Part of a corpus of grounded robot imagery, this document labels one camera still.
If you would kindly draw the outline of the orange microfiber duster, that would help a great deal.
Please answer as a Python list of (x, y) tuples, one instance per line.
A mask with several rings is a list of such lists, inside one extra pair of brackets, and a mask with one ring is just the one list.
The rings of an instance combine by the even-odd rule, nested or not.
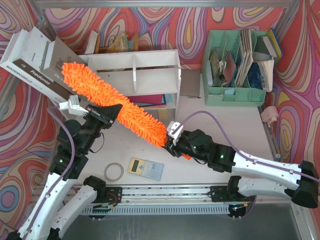
[(121, 104), (117, 120), (130, 129), (137, 136), (156, 147), (163, 147), (167, 142), (167, 129), (165, 125), (145, 112), (142, 107), (135, 105), (119, 93), (116, 88), (104, 82), (89, 67), (80, 63), (64, 63), (62, 67), (64, 82), (77, 94), (99, 107)]

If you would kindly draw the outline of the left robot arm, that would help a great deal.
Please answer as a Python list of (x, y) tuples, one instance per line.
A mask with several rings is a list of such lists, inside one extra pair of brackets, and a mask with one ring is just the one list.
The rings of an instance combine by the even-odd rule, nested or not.
[(121, 109), (121, 104), (103, 107), (89, 104), (82, 108), (67, 102), (48, 108), (60, 124), (57, 152), (35, 207), (19, 230), (8, 234), (8, 240), (60, 240), (90, 203), (106, 205), (107, 211), (121, 203), (121, 187), (107, 187), (104, 180), (91, 175), (76, 195), (66, 205), (62, 204), (87, 164), (93, 143), (103, 136), (102, 130), (112, 126)]

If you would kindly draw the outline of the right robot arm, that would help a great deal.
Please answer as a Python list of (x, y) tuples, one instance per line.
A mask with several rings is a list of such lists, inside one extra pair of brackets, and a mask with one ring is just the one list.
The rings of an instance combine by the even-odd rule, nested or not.
[(172, 156), (194, 159), (219, 173), (232, 173), (227, 185), (231, 198), (256, 195), (279, 196), (294, 204), (318, 207), (319, 176), (308, 161), (283, 163), (253, 156), (213, 142), (202, 130), (168, 130), (164, 145)]

